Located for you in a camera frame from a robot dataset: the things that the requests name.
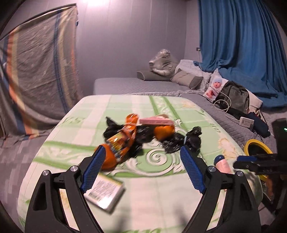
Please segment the white medicine box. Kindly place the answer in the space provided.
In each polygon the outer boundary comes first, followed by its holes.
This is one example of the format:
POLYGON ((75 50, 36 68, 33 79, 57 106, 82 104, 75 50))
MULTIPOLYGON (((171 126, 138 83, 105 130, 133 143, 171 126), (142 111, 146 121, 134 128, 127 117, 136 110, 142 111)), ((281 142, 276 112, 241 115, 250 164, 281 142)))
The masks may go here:
POLYGON ((100 209, 111 213, 124 192, 124 183, 99 173, 85 199, 100 209))

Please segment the orange snack wrapper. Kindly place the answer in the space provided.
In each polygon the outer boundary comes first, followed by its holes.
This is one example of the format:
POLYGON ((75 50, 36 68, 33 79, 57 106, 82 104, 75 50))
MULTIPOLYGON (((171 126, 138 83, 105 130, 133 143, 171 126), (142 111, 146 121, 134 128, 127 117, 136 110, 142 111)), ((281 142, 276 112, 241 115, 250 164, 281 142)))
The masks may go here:
POLYGON ((103 135, 118 162, 123 160, 135 142, 138 119, 138 114, 129 114, 125 123, 118 125, 110 117, 106 117, 107 128, 103 135))

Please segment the grey sofa bed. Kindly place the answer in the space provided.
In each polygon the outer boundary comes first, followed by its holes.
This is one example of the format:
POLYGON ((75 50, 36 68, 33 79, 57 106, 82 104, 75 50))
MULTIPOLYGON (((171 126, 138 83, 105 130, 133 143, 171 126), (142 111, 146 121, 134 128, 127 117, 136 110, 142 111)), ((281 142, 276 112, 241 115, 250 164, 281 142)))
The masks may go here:
POLYGON ((93 94, 182 97, 194 102, 206 111, 239 146, 242 147, 249 139, 261 139, 256 133, 239 126, 235 121, 224 116, 223 111, 215 109, 207 99, 199 94, 199 91, 191 90, 174 82, 143 81, 138 78, 100 78, 94 81, 93 94))

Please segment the white power strip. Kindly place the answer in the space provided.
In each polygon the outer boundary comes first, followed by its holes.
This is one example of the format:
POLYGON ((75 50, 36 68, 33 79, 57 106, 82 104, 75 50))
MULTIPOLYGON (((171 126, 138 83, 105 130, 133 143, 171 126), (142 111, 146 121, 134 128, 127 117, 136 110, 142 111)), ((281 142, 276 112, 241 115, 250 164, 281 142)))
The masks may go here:
POLYGON ((253 125, 254 125, 254 120, 242 116, 242 117, 239 119, 239 125, 242 126, 242 127, 249 128, 249 129, 250 129, 250 128, 252 128, 253 125))

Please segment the pink bottle blue cap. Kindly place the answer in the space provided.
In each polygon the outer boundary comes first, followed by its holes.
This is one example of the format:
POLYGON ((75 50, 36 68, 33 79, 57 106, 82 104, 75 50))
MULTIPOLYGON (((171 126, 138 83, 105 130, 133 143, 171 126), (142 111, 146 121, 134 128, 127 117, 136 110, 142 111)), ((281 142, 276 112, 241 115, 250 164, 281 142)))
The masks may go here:
POLYGON ((214 158, 214 166, 222 173, 231 174, 230 166, 223 155, 218 155, 214 158))

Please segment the dark grey backpack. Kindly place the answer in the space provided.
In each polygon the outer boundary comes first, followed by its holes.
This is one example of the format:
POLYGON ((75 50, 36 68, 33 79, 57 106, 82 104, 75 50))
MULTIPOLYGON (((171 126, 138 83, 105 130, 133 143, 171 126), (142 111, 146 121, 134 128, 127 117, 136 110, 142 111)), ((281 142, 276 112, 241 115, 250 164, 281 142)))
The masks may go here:
POLYGON ((214 102, 228 114, 247 114, 249 111, 249 93, 247 89, 236 82, 228 81, 214 102))

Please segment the green floral table cloth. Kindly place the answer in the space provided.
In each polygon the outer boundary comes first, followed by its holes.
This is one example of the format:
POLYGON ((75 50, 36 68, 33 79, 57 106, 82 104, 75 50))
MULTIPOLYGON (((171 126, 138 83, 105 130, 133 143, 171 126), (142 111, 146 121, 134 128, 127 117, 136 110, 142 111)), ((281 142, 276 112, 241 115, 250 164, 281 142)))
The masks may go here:
MULTIPOLYGON (((30 164, 18 196, 20 224, 25 224, 30 198, 42 171, 57 173, 79 164, 104 142, 106 117, 123 124, 132 113, 139 117, 168 115, 181 134, 199 126, 202 129, 200 156, 209 166, 220 154, 229 165, 243 154, 241 144, 186 98, 87 96, 51 131, 30 164)), ((107 172, 107 176, 120 180, 125 191, 112 214, 90 205, 104 232, 181 232, 201 198, 184 169, 179 152, 166 154, 157 140, 144 144, 135 158, 119 164, 107 172)))

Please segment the baby doll picture box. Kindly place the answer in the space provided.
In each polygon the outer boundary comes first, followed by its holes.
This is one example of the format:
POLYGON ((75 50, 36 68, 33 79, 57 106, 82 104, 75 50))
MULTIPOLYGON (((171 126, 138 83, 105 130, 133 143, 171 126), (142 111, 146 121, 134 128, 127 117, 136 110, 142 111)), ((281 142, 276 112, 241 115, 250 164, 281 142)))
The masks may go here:
POLYGON ((207 90, 204 93, 204 97, 207 98, 208 101, 214 102, 227 82, 228 80, 222 78, 220 75, 213 76, 208 84, 207 90))

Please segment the black crumpled bag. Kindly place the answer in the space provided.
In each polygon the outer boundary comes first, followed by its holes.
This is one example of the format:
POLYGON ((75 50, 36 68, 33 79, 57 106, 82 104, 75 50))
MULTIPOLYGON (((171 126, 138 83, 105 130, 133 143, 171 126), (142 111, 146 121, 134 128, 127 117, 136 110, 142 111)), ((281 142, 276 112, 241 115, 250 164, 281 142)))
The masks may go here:
POLYGON ((201 148, 201 134, 201 128, 195 126, 185 136, 175 132, 172 136, 163 140, 161 145, 166 153, 175 153, 183 146, 187 146, 192 152, 197 152, 201 148))

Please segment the beige folded cushion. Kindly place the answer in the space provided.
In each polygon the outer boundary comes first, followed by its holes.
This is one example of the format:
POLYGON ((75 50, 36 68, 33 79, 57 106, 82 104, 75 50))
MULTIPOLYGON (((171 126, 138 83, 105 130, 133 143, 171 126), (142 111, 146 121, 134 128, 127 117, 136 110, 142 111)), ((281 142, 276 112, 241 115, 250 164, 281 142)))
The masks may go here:
POLYGON ((191 90, 197 90, 203 81, 203 77, 195 76, 179 69, 171 79, 172 82, 186 86, 191 90))

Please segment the pink paper box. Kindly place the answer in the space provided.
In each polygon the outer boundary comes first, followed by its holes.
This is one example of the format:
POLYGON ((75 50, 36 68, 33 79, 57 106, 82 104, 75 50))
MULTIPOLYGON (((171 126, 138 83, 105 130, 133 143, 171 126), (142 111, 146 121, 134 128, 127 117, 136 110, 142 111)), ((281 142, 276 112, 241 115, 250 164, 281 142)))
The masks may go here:
POLYGON ((142 125, 173 125, 174 122, 166 115, 157 115, 152 117, 145 117, 139 120, 139 123, 142 125))

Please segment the black plastic bag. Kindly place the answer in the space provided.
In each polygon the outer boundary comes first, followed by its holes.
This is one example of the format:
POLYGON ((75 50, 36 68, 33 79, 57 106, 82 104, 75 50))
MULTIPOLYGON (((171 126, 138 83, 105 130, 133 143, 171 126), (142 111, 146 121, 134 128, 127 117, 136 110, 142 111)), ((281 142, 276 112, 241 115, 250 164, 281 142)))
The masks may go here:
POLYGON ((143 144, 155 138, 155 126, 137 125, 138 118, 133 115, 131 117, 131 120, 122 125, 106 117, 107 128, 103 136, 117 160, 136 157, 142 150, 143 144))

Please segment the blue curtain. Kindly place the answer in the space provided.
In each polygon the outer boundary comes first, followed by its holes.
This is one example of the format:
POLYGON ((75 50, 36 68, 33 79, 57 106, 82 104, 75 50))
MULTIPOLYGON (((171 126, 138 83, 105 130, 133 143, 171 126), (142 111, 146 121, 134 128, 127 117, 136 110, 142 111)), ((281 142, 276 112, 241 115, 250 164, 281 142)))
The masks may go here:
POLYGON ((275 20, 262 1, 198 1, 199 47, 205 72, 219 71, 263 102, 286 106, 286 54, 275 20))

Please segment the striped grey hanging sheet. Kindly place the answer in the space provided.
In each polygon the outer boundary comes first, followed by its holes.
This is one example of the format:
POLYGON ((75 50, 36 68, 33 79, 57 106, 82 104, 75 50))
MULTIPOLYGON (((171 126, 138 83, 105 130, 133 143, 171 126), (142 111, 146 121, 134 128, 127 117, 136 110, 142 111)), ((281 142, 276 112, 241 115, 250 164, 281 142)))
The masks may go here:
POLYGON ((76 60, 77 5, 38 14, 1 39, 1 130, 36 137, 82 98, 76 60))

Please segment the tiger plush in plastic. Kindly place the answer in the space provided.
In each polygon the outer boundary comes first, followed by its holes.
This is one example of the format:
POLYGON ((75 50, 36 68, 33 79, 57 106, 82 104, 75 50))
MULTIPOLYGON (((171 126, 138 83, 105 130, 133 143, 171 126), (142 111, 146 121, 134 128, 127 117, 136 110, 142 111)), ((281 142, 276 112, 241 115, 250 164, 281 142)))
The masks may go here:
POLYGON ((175 74, 177 65, 178 61, 167 49, 160 50, 156 56, 149 61, 151 71, 165 77, 172 77, 175 74))

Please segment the grey pillow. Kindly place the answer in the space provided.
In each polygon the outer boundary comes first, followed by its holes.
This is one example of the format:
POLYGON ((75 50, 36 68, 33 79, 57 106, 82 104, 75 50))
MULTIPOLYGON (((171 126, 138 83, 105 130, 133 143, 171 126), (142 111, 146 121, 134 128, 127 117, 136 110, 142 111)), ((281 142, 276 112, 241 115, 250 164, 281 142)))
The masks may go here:
POLYGON ((162 76, 149 70, 137 71, 137 78, 143 81, 171 81, 170 77, 162 76))

